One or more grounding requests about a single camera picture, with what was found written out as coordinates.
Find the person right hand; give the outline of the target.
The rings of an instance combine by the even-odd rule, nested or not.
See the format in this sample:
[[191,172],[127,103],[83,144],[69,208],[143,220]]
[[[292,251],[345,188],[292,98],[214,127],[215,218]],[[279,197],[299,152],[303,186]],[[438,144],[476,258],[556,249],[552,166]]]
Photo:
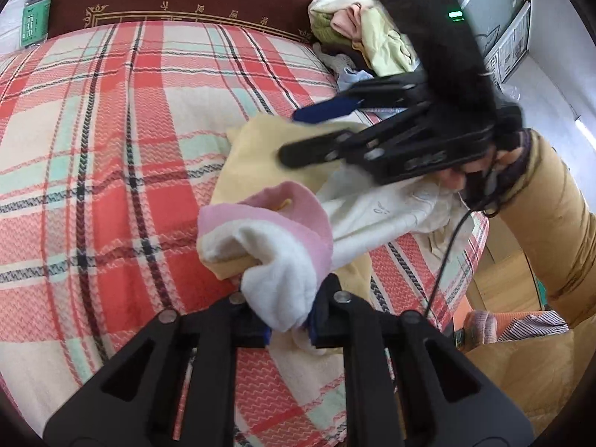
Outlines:
[[512,150],[497,150],[494,145],[489,147],[487,153],[475,162],[468,162],[459,168],[447,168],[436,172],[433,176],[438,180],[444,189],[453,192],[461,192],[467,183],[467,179],[476,172],[487,172],[495,169],[503,172],[508,165],[517,162],[523,153],[523,147],[518,146]]

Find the right forearm tan jacket sleeve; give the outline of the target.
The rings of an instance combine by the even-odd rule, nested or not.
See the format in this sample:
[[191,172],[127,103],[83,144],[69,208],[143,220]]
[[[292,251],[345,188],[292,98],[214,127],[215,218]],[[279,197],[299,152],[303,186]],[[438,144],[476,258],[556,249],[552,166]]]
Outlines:
[[520,157],[499,175],[501,219],[575,327],[595,314],[595,214],[569,168],[536,131],[521,132]]

